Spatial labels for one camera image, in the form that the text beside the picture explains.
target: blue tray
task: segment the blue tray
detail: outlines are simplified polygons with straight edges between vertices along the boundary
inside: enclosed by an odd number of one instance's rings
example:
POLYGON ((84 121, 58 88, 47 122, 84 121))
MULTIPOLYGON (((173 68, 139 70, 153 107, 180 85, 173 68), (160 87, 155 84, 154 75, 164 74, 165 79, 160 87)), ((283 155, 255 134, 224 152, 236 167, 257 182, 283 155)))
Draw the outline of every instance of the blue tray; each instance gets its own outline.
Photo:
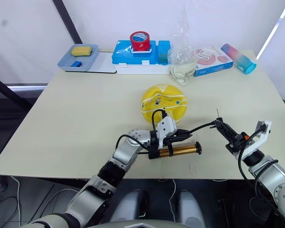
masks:
POLYGON ((98 46, 94 44, 74 44, 67 53, 62 57, 62 59, 57 63, 57 66, 63 69, 64 71, 87 71, 90 69, 92 63, 98 55, 98 46), (90 56, 73 56, 71 51, 73 47, 78 46, 90 46, 93 51, 90 56), (80 67, 71 66, 75 61, 80 61, 82 65, 80 67))

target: plastic bag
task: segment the plastic bag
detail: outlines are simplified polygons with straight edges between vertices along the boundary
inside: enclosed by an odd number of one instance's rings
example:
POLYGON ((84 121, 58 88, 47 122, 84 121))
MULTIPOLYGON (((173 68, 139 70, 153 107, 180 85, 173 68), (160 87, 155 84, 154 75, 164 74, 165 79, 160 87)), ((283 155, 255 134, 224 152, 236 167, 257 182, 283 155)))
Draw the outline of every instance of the plastic bag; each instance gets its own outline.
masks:
POLYGON ((194 55, 194 48, 188 45, 189 25, 186 8, 183 8, 180 20, 173 35, 172 47, 168 51, 168 63, 174 79, 185 86, 194 75, 198 58, 194 55))

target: red tape roll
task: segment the red tape roll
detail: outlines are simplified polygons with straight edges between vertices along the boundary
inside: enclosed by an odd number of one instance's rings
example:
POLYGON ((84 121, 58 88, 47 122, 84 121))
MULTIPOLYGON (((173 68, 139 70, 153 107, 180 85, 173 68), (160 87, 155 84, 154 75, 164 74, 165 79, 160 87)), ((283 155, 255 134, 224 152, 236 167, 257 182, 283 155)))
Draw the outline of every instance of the red tape roll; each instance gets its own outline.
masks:
POLYGON ((150 36, 143 31, 134 32, 130 36, 134 51, 147 51, 150 49, 150 36))

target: black pole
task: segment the black pole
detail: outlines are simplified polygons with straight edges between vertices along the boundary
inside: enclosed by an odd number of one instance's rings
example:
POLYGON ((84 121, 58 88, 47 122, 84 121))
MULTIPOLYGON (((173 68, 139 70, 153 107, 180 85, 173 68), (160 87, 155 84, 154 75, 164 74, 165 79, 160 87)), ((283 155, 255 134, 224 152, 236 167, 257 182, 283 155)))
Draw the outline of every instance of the black pole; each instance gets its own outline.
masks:
POLYGON ((4 85, 1 81, 0 81, 0 93, 5 95, 7 98, 12 100, 14 103, 19 105, 21 108, 23 108, 26 111, 29 111, 33 106, 26 99, 21 98, 16 93, 14 93, 10 88, 8 88, 6 85, 4 85))
POLYGON ((67 12, 67 9, 65 5, 63 4, 62 0, 52 0, 63 23, 65 24, 71 38, 73 39, 75 44, 82 44, 82 41, 79 37, 79 34, 75 28, 75 25, 72 22, 72 19, 70 18, 69 13, 67 12))

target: floor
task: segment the floor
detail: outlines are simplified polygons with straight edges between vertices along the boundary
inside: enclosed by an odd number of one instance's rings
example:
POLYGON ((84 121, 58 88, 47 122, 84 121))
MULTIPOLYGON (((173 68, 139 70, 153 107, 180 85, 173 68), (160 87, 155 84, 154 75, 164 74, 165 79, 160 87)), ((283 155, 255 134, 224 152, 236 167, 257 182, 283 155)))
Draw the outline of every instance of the floor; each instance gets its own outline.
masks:
MULTIPOLYGON (((8 101, 0 101, 0 152, 21 123, 25 113, 8 101)), ((0 192, 0 200, 6 197, 17 195, 17 183, 11 177, 0 177, 7 182, 7 188, 0 192)), ((20 202, 21 202, 21 224, 37 219, 43 215, 53 212, 63 213, 69 201, 75 195, 74 191, 66 190, 61 192, 45 208, 46 203, 59 190, 71 188, 63 184, 53 183, 48 180, 37 178, 16 177, 20 181, 20 202)), ((242 180, 228 180, 216 182, 212 180, 175 180, 176 194, 172 199, 172 206, 175 210, 178 193, 186 189, 193 193, 200 204, 204 215, 206 226, 244 228, 262 227, 264 220, 257 218, 249 209, 249 200, 253 197, 251 190, 242 180)), ((141 189, 149 193, 150 208, 148 219, 173 220, 169 208, 168 199, 174 190, 171 180, 158 182, 157 180, 123 180, 117 192, 111 199, 103 222, 107 222, 116 208, 118 202, 128 192, 141 189)), ((0 221, 6 221, 16 210, 17 202, 10 198, 0 204, 0 221)), ((253 199, 251 206, 260 217, 266 218, 269 214, 268 207, 253 199)), ((18 213, 11 221, 4 224, 0 222, 0 228, 16 228, 19 226, 18 213)))

